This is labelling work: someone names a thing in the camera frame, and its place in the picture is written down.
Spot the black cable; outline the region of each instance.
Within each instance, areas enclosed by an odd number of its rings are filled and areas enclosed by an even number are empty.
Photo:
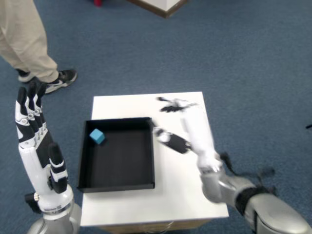
[[[260,186],[263,186],[263,178],[265,177],[272,177],[275,175],[275,169],[272,167],[265,167],[262,168],[258,173],[251,173],[251,172],[243,172],[243,173],[236,173],[233,169],[230,156],[228,155],[227,152],[221,153],[220,154],[220,159],[225,163],[226,167],[229,169],[231,173],[235,176],[241,176],[241,177],[251,177],[251,178],[257,178]],[[268,190],[276,195],[276,187],[273,186],[272,188],[268,188]]]

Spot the blue cube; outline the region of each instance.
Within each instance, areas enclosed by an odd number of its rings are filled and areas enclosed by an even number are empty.
[[[89,135],[96,144],[101,144],[104,139],[105,139],[105,136],[104,136],[104,133],[101,132],[99,129],[95,128]]]

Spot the person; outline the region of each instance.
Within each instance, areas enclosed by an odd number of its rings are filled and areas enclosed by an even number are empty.
[[[17,70],[20,82],[47,84],[46,94],[67,87],[75,70],[58,71],[47,54],[46,33],[33,0],[0,0],[0,55]]]

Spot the red object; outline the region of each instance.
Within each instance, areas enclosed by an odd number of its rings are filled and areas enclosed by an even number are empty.
[[[94,0],[95,6],[102,6],[102,0]]]

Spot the shoe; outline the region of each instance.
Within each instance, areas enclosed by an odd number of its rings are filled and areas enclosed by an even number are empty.
[[[19,81],[22,83],[28,83],[31,81],[35,76],[31,72],[24,72],[20,69],[16,69],[19,73]]]
[[[75,70],[65,70],[58,72],[58,78],[51,83],[47,83],[46,94],[56,91],[59,88],[71,85],[77,78]]]

